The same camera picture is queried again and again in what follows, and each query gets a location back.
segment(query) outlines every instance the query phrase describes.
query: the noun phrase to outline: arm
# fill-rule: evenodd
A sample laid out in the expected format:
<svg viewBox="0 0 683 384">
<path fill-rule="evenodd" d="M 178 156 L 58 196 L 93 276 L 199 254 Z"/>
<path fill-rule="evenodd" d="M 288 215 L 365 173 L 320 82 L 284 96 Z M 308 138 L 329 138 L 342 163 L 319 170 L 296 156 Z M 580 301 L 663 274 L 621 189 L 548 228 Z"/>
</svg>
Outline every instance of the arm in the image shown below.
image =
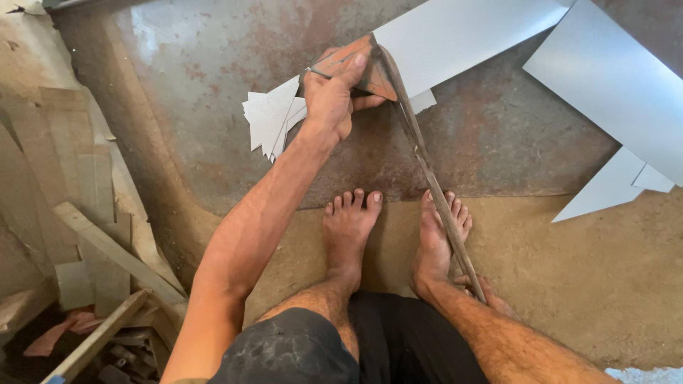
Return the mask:
<svg viewBox="0 0 683 384">
<path fill-rule="evenodd" d="M 459 277 L 467 282 L 466 276 Z M 419 295 L 442 314 L 470 345 L 491 383 L 619 383 L 576 353 L 511 318 L 507 304 L 479 278 L 481 304 L 446 279 L 417 284 Z"/>
<path fill-rule="evenodd" d="M 223 353 L 242 330 L 245 301 L 294 211 L 332 149 L 350 133 L 351 113 L 384 101 L 379 96 L 350 99 L 350 88 L 361 78 L 366 61 L 360 55 L 348 60 L 331 80 L 306 74 L 308 118 L 292 144 L 232 208 L 209 241 L 161 383 L 210 378 L 218 370 Z"/>
</svg>

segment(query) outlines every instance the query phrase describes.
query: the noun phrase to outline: dirty hand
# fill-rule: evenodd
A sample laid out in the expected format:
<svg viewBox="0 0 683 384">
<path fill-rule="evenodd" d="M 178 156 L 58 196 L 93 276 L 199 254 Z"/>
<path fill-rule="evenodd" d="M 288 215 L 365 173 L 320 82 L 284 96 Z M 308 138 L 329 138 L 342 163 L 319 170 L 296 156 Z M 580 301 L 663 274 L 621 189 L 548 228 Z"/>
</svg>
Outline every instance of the dirty hand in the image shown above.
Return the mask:
<svg viewBox="0 0 683 384">
<path fill-rule="evenodd" d="M 334 53 L 330 48 L 320 59 Z M 310 129 L 317 133 L 333 133 L 335 143 L 344 140 L 351 133 L 351 113 L 359 109 L 377 107 L 384 98 L 377 95 L 351 98 L 351 88 L 363 76 L 367 55 L 357 53 L 349 57 L 334 74 L 325 79 L 319 74 L 308 72 L 303 79 L 307 108 L 307 120 L 313 122 Z"/>
<path fill-rule="evenodd" d="M 479 280 L 479 285 L 482 287 L 484 297 L 486 298 L 486 303 L 489 307 L 498 313 L 511 317 L 513 320 L 520 321 L 519 316 L 517 316 L 517 313 L 512 309 L 512 307 L 510 307 L 510 305 L 507 304 L 503 299 L 498 297 L 487 278 L 477 274 L 477 279 Z M 474 288 L 471 286 L 468 275 L 457 276 L 455 279 L 453 279 L 453 284 L 457 286 L 464 286 L 467 290 L 467 293 L 472 296 L 471 292 L 474 292 Z"/>
</svg>

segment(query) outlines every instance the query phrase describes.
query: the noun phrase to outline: dusty floor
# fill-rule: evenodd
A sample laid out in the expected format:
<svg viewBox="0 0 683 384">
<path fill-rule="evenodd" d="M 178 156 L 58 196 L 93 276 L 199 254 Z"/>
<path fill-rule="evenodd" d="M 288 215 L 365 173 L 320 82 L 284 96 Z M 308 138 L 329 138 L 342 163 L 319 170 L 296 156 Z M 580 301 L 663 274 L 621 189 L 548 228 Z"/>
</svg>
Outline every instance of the dusty floor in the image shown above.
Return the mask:
<svg viewBox="0 0 683 384">
<path fill-rule="evenodd" d="M 221 218 L 182 183 L 115 24 L 98 8 L 56 15 L 131 168 L 165 255 L 186 286 Z M 87 34 L 88 39 L 80 38 Z M 683 190 L 550 224 L 571 196 L 466 200 L 477 270 L 529 325 L 601 367 L 683 365 Z M 368 244 L 363 287 L 410 294 L 415 202 L 385 206 Z M 247 322 L 320 278 L 320 210 L 299 211 L 249 298 Z"/>
</svg>

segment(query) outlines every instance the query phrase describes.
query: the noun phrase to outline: foot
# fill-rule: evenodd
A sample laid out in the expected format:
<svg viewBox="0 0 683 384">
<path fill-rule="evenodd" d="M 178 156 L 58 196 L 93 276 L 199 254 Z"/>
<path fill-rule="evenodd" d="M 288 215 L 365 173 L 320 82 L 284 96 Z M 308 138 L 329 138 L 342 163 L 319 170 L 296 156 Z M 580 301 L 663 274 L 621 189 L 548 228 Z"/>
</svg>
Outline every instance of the foot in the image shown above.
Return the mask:
<svg viewBox="0 0 683 384">
<path fill-rule="evenodd" d="M 325 207 L 322 237 L 327 250 L 326 279 L 339 279 L 351 292 L 361 285 L 363 251 L 370 230 L 382 210 L 382 193 L 373 191 L 363 208 L 365 191 L 356 189 L 337 196 Z"/>
<path fill-rule="evenodd" d="M 456 227 L 462 242 L 467 239 L 472 228 L 472 215 L 456 194 L 447 191 L 446 202 L 456 220 Z M 447 281 L 451 265 L 451 248 L 448 243 L 446 229 L 436 211 L 436 205 L 427 190 L 422 196 L 422 215 L 420 217 L 420 246 L 413 262 L 413 292 L 420 297 L 425 284 L 434 281 Z"/>
</svg>

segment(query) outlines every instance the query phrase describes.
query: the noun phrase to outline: rusty tool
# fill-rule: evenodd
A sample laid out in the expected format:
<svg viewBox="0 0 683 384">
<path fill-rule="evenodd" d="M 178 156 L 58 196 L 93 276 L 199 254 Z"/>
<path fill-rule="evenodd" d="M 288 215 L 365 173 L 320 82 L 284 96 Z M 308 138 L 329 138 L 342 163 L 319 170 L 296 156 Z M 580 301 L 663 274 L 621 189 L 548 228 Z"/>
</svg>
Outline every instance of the rusty tool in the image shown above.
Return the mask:
<svg viewBox="0 0 683 384">
<path fill-rule="evenodd" d="M 430 166 L 431 161 L 429 160 L 427 146 L 422 138 L 422 133 L 417 124 L 413 107 L 410 105 L 410 98 L 403 85 L 401 74 L 391 54 L 383 46 L 377 44 L 375 37 L 370 34 L 321 59 L 311 67 L 311 70 L 330 78 L 344 60 L 351 58 L 356 52 L 362 50 L 369 50 L 370 56 L 368 58 L 368 65 L 365 69 L 365 73 L 363 74 L 363 79 L 361 79 L 361 82 L 356 88 L 380 96 L 382 96 L 382 93 L 394 94 L 396 96 L 395 99 L 387 98 L 395 101 L 393 108 L 401 117 L 401 125 L 403 126 L 406 136 L 408 136 L 413 156 L 417 159 L 417 162 L 422 168 L 422 172 L 427 178 L 427 183 L 429 184 L 436 210 L 441 217 L 443 226 L 446 229 L 446 235 L 448 236 L 449 243 L 453 249 L 453 256 L 458 261 L 462 272 L 469 276 L 474 289 L 473 294 L 479 301 L 486 304 L 486 298 L 484 297 L 484 292 L 477 279 L 477 273 L 474 270 L 474 266 L 467 255 L 467 250 L 458 233 L 456 221 L 451 214 L 446 197 L 443 195 L 443 191 L 438 185 L 438 180 Z"/>
<path fill-rule="evenodd" d="M 367 59 L 363 77 L 355 88 L 382 96 L 391 101 L 396 101 L 396 91 L 387 77 L 387 69 L 382 60 L 377 41 L 375 41 L 375 36 L 372 33 L 323 57 L 310 66 L 308 70 L 331 79 L 337 73 L 339 67 L 358 52 L 370 52 L 370 55 Z"/>
</svg>

